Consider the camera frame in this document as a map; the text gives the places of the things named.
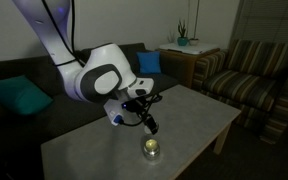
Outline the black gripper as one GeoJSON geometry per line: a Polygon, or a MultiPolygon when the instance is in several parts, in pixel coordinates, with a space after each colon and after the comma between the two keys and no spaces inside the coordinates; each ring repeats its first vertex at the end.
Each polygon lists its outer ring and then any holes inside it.
{"type": "MultiPolygon", "coordinates": [[[[149,101],[145,97],[138,97],[130,101],[124,102],[122,104],[122,108],[129,112],[143,116],[147,113],[146,108],[148,107],[148,104],[149,101]]],[[[152,135],[158,132],[159,124],[154,120],[151,115],[148,115],[145,118],[144,125],[147,125],[151,129],[152,135]]]]}

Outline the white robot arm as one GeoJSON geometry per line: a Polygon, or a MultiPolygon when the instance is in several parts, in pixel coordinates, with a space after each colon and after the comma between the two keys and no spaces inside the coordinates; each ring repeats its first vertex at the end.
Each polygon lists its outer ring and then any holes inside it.
{"type": "Polygon", "coordinates": [[[145,100],[154,86],[151,78],[132,72],[122,50],[114,43],[91,50],[86,62],[74,54],[73,0],[12,0],[61,73],[67,95],[75,100],[102,103],[112,125],[123,124],[125,111],[134,112],[151,134],[159,125],[148,113],[145,100]]]}

